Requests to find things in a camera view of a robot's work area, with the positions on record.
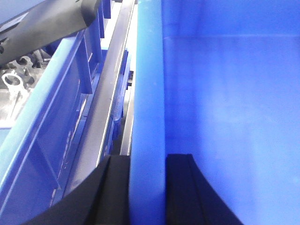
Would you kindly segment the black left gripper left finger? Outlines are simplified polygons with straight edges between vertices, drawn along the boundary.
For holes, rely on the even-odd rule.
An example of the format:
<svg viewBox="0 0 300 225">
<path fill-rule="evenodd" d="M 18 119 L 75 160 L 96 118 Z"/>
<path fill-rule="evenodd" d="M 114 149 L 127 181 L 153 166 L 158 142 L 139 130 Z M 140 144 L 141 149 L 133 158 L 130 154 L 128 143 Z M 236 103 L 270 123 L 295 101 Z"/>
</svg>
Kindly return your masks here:
<svg viewBox="0 0 300 225">
<path fill-rule="evenodd" d="M 128 225 L 129 171 L 129 156 L 106 156 L 71 193 L 26 224 Z"/>
</svg>

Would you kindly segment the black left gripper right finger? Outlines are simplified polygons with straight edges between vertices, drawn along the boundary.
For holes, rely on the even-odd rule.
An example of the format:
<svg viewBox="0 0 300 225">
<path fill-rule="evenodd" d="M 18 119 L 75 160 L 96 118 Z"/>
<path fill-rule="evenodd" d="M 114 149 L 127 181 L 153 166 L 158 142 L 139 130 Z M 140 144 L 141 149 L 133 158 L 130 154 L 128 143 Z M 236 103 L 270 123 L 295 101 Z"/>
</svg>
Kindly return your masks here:
<svg viewBox="0 0 300 225">
<path fill-rule="evenodd" d="M 191 154 L 166 157 L 166 224 L 240 225 L 198 168 Z"/>
</svg>

